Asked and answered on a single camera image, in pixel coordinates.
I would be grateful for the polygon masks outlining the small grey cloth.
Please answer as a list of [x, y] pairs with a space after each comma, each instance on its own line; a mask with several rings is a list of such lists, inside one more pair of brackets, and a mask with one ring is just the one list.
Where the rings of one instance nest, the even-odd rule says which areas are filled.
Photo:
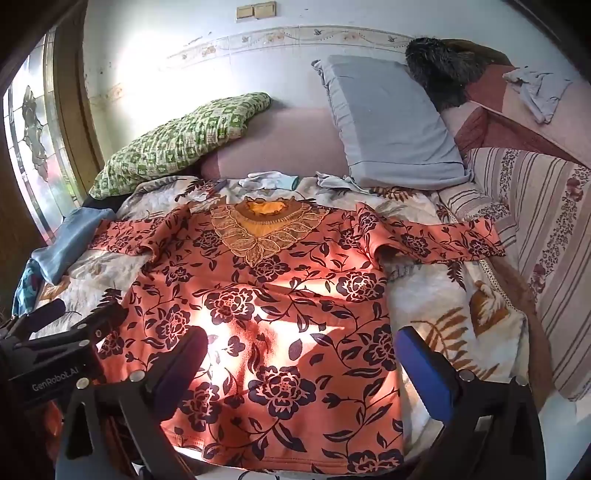
[[331, 174], [317, 172], [315, 174], [315, 178], [317, 178], [318, 187], [348, 190], [359, 194], [370, 193], [369, 189], [362, 188], [360, 185], [356, 184], [355, 180], [352, 177], [349, 176], [339, 177]]

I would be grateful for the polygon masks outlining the beige wall switch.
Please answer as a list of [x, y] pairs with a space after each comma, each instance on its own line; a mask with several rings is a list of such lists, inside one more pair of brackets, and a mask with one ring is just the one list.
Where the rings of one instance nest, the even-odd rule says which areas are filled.
[[276, 17], [276, 14], [276, 1], [238, 6], [235, 10], [235, 18], [238, 20], [273, 18]]

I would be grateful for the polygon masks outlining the maroon pink bedcover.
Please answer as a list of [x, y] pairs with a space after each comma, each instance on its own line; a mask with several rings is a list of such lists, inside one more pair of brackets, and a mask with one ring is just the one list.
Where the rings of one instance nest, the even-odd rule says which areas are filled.
[[505, 75], [516, 68], [503, 53], [468, 40], [447, 46], [487, 60], [481, 78], [468, 85], [468, 101], [442, 117], [462, 153], [480, 146], [510, 147], [590, 165], [590, 84], [575, 80], [557, 101], [552, 119], [540, 123], [514, 82]]

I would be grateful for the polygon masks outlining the stained glass window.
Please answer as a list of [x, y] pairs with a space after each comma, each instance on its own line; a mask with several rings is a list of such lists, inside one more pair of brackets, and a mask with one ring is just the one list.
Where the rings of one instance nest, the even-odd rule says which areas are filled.
[[47, 244], [79, 208], [83, 192], [66, 152], [53, 80], [55, 31], [25, 58], [3, 95], [3, 120], [17, 185]]

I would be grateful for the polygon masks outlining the green checkered pillow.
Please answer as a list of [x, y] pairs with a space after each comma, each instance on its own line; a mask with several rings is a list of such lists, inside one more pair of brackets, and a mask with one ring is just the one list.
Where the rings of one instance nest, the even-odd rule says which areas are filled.
[[108, 158], [89, 195], [96, 200], [132, 193], [146, 181], [176, 174], [245, 135], [249, 120], [270, 107], [264, 92], [217, 99], [132, 140]]

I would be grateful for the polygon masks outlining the orange floral blouse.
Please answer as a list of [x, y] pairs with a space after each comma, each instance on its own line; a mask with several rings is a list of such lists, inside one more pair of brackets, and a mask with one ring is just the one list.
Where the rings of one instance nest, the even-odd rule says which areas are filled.
[[215, 465], [337, 475], [404, 461], [378, 251], [437, 264], [502, 250], [487, 220], [424, 225], [291, 199], [113, 221], [91, 245], [147, 258], [99, 352], [108, 380], [151, 367], [192, 326], [207, 336], [163, 425], [174, 446]]

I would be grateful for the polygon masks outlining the grey cloth on quilt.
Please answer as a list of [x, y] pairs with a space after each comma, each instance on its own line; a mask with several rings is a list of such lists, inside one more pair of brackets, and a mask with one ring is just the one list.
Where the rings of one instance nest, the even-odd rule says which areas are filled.
[[538, 124], [549, 124], [572, 81], [553, 72], [517, 68], [502, 78], [519, 94]]

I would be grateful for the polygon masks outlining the blue folded towel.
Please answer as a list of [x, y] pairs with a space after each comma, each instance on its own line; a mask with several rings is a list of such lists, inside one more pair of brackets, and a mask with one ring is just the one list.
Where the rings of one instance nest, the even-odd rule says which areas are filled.
[[67, 269], [87, 249], [101, 222], [114, 218], [112, 209], [81, 207], [74, 210], [57, 229], [54, 241], [31, 254], [42, 278], [52, 285], [58, 284]]

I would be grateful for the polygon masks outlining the white glove with teal cuff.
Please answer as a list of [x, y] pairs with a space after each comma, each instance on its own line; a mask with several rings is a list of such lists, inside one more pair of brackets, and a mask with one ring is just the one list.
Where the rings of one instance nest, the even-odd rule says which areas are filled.
[[240, 179], [238, 184], [249, 190], [290, 190], [297, 188], [301, 178], [294, 175], [287, 175], [279, 171], [253, 172], [245, 178]]

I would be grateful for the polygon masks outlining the black furry cushion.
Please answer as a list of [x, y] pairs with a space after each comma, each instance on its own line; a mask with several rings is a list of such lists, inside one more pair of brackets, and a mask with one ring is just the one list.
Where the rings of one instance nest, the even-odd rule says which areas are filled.
[[473, 51], [430, 37], [412, 40], [406, 49], [411, 76], [439, 112], [467, 102], [466, 87], [478, 81], [488, 63]]

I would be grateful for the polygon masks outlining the grey pillow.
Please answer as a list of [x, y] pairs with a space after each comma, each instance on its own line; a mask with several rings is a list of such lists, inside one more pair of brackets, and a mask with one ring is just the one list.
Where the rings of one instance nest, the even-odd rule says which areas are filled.
[[440, 113], [403, 64], [329, 55], [311, 66], [356, 184], [437, 191], [472, 179]]

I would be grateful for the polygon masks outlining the teal patterned cloth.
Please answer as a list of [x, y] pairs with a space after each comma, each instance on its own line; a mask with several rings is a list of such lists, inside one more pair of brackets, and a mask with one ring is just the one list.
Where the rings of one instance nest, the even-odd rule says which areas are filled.
[[30, 258], [24, 267], [13, 296], [11, 312], [13, 317], [21, 317], [34, 310], [43, 281], [39, 264]]

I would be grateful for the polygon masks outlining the striped floral quilt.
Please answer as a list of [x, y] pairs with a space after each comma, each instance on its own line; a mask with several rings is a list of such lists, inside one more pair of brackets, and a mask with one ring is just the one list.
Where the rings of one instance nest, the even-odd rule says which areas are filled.
[[459, 220], [495, 222], [509, 263], [535, 300], [554, 386], [579, 401], [590, 393], [590, 170], [500, 147], [472, 149], [465, 160], [472, 181], [440, 197]]

